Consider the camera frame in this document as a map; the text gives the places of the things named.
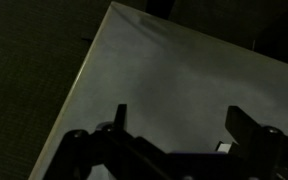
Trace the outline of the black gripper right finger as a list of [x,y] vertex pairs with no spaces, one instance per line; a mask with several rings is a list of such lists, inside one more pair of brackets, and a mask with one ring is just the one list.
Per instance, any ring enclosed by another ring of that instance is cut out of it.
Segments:
[[225,128],[239,145],[248,146],[260,125],[238,106],[229,106]]

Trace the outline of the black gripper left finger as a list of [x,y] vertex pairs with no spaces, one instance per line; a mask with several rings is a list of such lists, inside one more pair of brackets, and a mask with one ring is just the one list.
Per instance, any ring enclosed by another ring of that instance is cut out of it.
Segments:
[[127,121],[127,105],[119,104],[114,118],[114,127],[118,129],[125,129]]

